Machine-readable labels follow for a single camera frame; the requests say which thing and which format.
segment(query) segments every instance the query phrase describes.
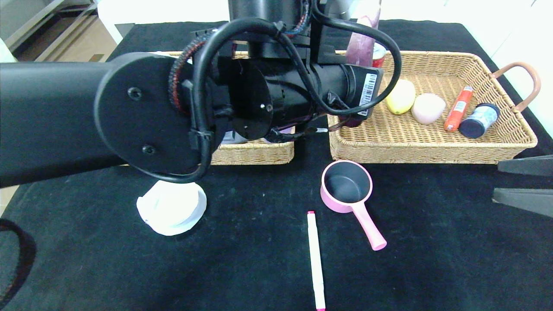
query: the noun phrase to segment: pink pot handle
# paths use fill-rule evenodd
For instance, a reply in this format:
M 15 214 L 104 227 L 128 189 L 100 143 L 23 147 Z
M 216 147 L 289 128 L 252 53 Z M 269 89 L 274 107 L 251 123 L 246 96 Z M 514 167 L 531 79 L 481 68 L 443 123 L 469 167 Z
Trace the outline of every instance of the pink pot handle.
M 379 251 L 383 249 L 386 246 L 387 242 L 382 234 L 380 234 L 380 231 L 378 231 L 377 227 L 374 225 L 373 220 L 367 212 L 367 208 L 365 208 L 365 203 L 354 203 L 351 205 L 351 208 L 353 209 L 353 213 L 357 217 L 357 220 L 359 220 L 359 223 L 363 227 L 367 238 L 369 238 L 369 242 L 371 243 L 373 251 Z

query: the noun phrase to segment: brown leather handle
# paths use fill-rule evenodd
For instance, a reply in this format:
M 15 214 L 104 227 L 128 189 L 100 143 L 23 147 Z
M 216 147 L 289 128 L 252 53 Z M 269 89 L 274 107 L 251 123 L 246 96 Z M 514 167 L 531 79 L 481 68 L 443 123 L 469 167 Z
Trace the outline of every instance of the brown leather handle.
M 513 67 L 522 67 L 522 68 L 524 68 L 528 72 L 528 74 L 532 77 L 532 80 L 534 82 L 534 89 L 532 90 L 532 93 L 530 93 L 530 95 L 528 95 L 528 97 L 525 100 L 523 100 L 522 102 L 520 102 L 516 106 L 518 111 L 522 111 L 522 110 L 526 109 L 528 104 L 532 100 L 534 100 L 534 98 L 536 98 L 536 96 L 540 92 L 541 79 L 540 79 L 540 76 L 538 75 L 538 73 L 536 72 L 536 70 L 534 69 L 534 67 L 532 67 L 529 64 L 524 63 L 522 61 L 516 61 L 514 63 L 511 63 L 511 64 L 499 69 L 498 71 L 492 73 L 491 77 L 497 79 L 498 77 L 502 76 L 507 70 L 509 70 Z

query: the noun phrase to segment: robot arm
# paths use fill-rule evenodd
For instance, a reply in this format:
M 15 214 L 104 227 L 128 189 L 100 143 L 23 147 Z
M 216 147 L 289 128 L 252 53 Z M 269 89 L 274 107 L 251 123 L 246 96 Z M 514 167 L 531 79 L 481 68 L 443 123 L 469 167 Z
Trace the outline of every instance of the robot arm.
M 229 123 L 248 139 L 289 141 L 313 130 L 280 130 L 328 113 L 366 118 L 399 79 L 399 48 L 376 29 L 328 17 L 332 2 L 321 11 L 317 0 L 230 1 L 232 20 L 177 60 L 129 53 L 109 63 L 1 64 L 0 186 L 125 162 L 188 183 L 206 173 Z M 326 57 L 324 27 L 368 35 L 391 51 L 394 73 L 382 94 L 362 99 L 367 77 L 378 90 L 381 70 Z M 247 42 L 250 59 L 225 54 L 232 41 Z

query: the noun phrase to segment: blue can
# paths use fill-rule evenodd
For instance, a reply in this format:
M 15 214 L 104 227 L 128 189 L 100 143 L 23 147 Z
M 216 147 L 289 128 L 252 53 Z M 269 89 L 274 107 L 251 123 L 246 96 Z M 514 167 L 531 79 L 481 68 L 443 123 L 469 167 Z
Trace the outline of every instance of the blue can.
M 492 103 L 481 103 L 472 114 L 459 125 L 459 132 L 468 138 L 478 138 L 499 118 L 499 107 Z

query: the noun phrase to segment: marker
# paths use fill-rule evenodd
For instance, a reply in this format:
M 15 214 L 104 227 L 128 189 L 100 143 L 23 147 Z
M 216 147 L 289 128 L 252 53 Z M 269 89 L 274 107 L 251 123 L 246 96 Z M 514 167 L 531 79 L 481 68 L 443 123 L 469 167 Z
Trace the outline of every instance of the marker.
M 311 257 L 311 277 L 315 293 L 315 308 L 325 311 L 325 286 L 322 281 L 321 251 L 319 249 L 319 233 L 315 222 L 315 212 L 307 212 L 307 234 L 309 235 L 309 255 Z

